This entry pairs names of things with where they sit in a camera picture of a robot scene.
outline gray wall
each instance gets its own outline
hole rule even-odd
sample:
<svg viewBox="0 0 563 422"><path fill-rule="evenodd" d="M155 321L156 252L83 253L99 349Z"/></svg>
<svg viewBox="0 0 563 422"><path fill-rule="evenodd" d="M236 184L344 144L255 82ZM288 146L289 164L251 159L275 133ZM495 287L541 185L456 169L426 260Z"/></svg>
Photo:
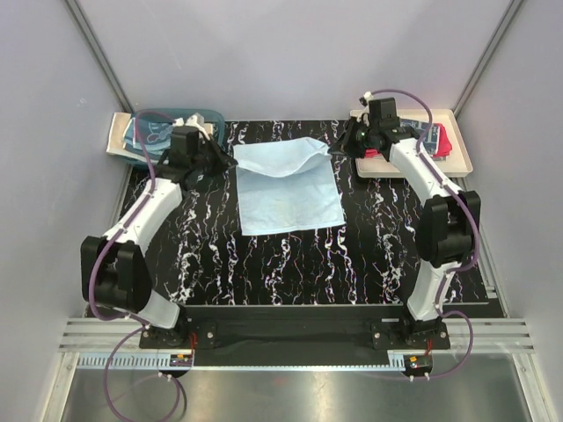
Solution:
<svg viewBox="0 0 563 422"><path fill-rule="evenodd" d="M117 105L59 0L0 12L0 409L37 420L69 316L79 247L113 212L124 165L104 143Z"/></svg>
<svg viewBox="0 0 563 422"><path fill-rule="evenodd" d="M451 108L508 0L80 3L136 107L235 120L344 118L385 87Z"/></svg>
<svg viewBox="0 0 563 422"><path fill-rule="evenodd" d="M563 2L528 2L459 121L512 316L525 317L563 418Z"/></svg>

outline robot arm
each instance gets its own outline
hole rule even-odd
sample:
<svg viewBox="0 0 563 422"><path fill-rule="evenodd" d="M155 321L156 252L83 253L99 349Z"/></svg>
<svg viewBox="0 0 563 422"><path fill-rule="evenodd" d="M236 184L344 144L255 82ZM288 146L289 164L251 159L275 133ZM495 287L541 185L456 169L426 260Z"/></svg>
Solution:
<svg viewBox="0 0 563 422"><path fill-rule="evenodd" d="M88 236L81 247L82 292L90 297L90 280L108 239L113 244L101 257L93 288L96 304L132 313L156 327L178 331L180 307L152 288L144 260L152 237L189 189L187 178L195 171L220 174L236 165L203 128L195 114L186 125L172 131L171 148L155 166L154 189L147 184L133 207L102 237Z"/></svg>
<svg viewBox="0 0 563 422"><path fill-rule="evenodd" d="M368 149L376 149L402 172L423 206L415 238L420 269L400 321L408 340L437 330L452 270L474 251L471 224L451 193L461 198L477 225L480 199L447 178L424 148L417 150L419 134L412 127L400 126L394 98L375 100L367 93L361 101L366 108L360 117L348 121L346 131L329 151L363 158Z"/></svg>

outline table surface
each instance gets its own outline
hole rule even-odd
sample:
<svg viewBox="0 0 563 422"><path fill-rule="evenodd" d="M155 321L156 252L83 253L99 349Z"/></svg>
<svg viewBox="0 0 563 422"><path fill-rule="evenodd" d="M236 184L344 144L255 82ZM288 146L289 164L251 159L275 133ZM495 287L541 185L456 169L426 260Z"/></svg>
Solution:
<svg viewBox="0 0 563 422"><path fill-rule="evenodd" d="M343 121L228 122L226 150L241 143L310 136L331 144ZM242 236L236 172L199 176L146 253L155 289L188 305L373 304L402 302L419 259L420 203L403 179L359 179L353 160L333 159L346 225L273 236ZM147 182L133 171L121 213ZM448 302L487 302L477 267L457 274Z"/></svg>

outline white tray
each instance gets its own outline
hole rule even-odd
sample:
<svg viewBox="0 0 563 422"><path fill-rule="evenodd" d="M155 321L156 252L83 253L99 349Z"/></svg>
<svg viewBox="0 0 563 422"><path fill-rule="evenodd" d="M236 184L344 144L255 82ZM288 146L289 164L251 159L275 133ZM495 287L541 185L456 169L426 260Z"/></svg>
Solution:
<svg viewBox="0 0 563 422"><path fill-rule="evenodd" d="M351 117L359 115L360 110L350 112ZM421 110L398 110L397 114L403 119L428 121L428 115ZM472 162L465 149L464 140L459 132L456 118L451 110L432 110L435 123L442 123L451 142L450 155L443 161L436 161L437 166L450 178L464 178L473 171ZM372 158L358 158L355 160L358 175L361 178L403 178L397 168L387 163L382 156Z"/></svg>

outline light blue cloth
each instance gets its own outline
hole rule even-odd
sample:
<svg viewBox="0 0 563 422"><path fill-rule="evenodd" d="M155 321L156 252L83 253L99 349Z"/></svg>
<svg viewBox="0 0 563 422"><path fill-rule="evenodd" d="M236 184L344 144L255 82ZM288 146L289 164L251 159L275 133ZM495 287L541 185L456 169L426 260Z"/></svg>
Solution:
<svg viewBox="0 0 563 422"><path fill-rule="evenodd" d="M328 146L316 139L236 145L244 236L344 224Z"/></svg>

